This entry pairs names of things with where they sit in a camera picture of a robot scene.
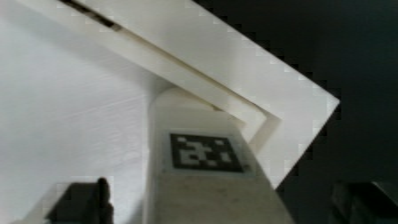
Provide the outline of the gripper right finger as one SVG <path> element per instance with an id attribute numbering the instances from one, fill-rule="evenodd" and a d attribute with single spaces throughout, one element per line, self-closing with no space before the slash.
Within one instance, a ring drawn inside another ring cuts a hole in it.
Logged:
<path id="1" fill-rule="evenodd" d="M 398 187 L 389 182 L 338 182 L 329 224 L 398 224 Z"/>

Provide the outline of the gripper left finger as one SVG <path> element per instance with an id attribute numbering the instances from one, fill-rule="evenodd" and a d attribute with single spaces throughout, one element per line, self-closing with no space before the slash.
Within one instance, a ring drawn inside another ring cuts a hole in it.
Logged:
<path id="1" fill-rule="evenodd" d="M 73 183 L 48 212 L 50 224 L 114 224 L 110 185 L 105 178 L 94 183 Z"/>

